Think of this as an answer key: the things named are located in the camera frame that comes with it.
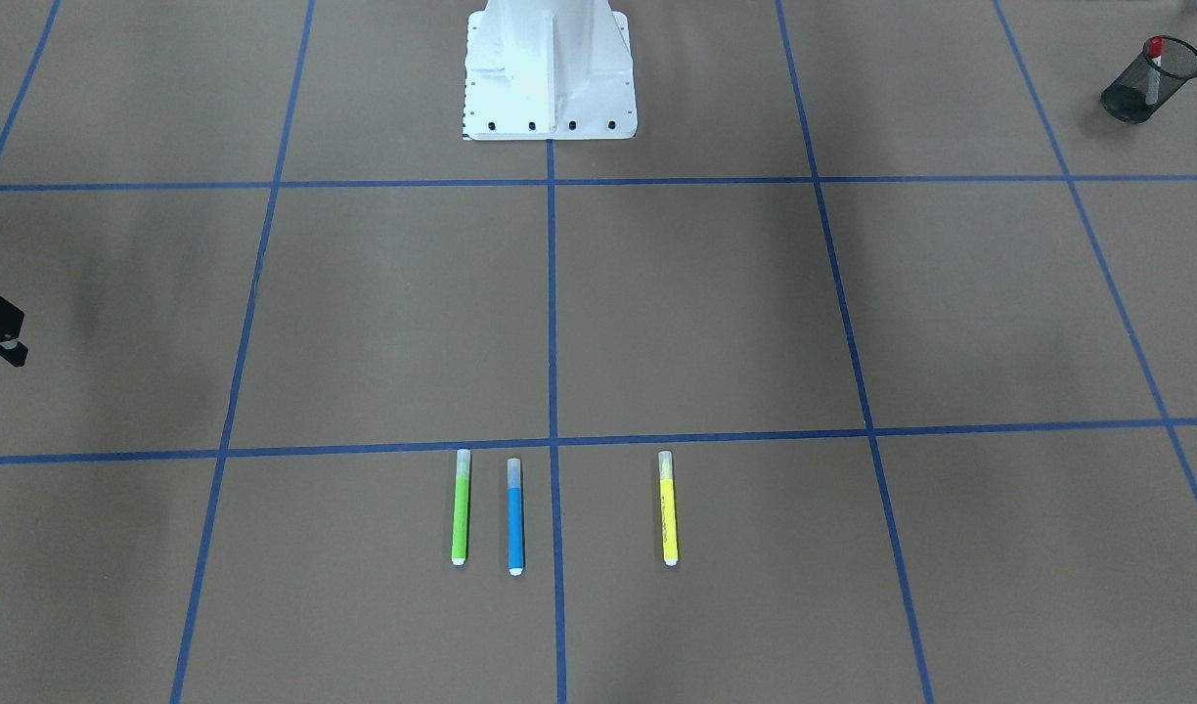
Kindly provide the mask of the white marker red cap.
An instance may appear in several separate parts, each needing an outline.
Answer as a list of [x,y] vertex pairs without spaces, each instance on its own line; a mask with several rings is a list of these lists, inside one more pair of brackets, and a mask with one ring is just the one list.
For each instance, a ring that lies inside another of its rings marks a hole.
[[1161,95],[1161,80],[1162,80],[1162,57],[1165,53],[1165,37],[1162,35],[1156,35],[1146,41],[1144,54],[1146,59],[1146,89],[1144,89],[1144,104],[1146,107],[1157,107],[1159,95]]

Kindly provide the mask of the green highlighter marker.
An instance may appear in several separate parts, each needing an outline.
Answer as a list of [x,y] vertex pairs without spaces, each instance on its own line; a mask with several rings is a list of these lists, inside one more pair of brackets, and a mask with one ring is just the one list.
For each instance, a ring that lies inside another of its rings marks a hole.
[[470,449],[458,449],[454,475],[452,536],[450,560],[464,566],[468,557],[470,524]]

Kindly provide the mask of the blue highlighter marker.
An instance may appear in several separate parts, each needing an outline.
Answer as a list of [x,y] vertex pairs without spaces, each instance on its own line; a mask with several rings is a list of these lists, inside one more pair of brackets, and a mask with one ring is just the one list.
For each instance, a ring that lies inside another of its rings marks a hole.
[[524,568],[522,466],[519,459],[508,459],[508,571],[518,578]]

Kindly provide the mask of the yellow highlighter marker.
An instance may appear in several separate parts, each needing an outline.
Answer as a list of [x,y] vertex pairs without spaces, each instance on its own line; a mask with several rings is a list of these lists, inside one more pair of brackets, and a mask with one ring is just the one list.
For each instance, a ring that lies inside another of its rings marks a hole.
[[657,473],[662,558],[664,558],[666,566],[675,568],[680,562],[680,547],[678,536],[676,485],[672,451],[658,451]]

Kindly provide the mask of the black mesh cup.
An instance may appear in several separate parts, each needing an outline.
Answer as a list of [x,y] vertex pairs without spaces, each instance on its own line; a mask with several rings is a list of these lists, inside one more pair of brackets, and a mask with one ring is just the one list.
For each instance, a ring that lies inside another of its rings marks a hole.
[[1153,35],[1122,75],[1100,95],[1102,108],[1126,125],[1143,125],[1181,86],[1197,77],[1197,48],[1168,35]]

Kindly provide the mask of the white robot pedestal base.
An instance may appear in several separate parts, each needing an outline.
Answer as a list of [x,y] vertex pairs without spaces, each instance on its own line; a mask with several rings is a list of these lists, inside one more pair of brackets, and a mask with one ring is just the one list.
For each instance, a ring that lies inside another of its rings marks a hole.
[[607,1],[488,1],[467,18],[466,140],[627,140],[633,40]]

